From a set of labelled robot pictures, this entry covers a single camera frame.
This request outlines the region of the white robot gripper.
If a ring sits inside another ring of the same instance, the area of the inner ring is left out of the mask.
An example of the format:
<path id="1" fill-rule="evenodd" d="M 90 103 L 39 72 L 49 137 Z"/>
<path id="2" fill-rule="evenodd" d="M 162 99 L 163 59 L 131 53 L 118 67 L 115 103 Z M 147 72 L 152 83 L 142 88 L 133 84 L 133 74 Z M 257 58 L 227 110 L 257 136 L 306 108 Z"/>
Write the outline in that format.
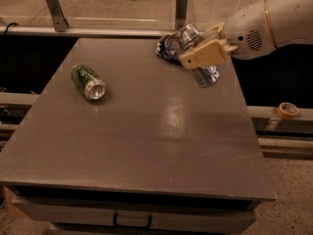
<path id="1" fill-rule="evenodd" d="M 269 22 L 267 0 L 257 1 L 240 9 L 226 23 L 204 31 L 204 41 L 180 54 L 179 59 L 185 69 L 193 70 L 224 64 L 231 52 L 240 60 L 269 55 L 276 49 Z"/>

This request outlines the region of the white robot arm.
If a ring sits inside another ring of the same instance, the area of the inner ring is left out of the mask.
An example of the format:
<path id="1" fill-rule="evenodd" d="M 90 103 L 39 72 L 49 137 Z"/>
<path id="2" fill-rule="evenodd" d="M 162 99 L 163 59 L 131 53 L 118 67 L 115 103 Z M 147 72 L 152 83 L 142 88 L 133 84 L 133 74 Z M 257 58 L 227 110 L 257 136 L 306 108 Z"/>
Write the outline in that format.
<path id="1" fill-rule="evenodd" d="M 291 44 L 313 43 L 313 0 L 260 0 L 200 35 L 178 57 L 188 70 L 217 66 L 228 57 L 251 60 Z"/>

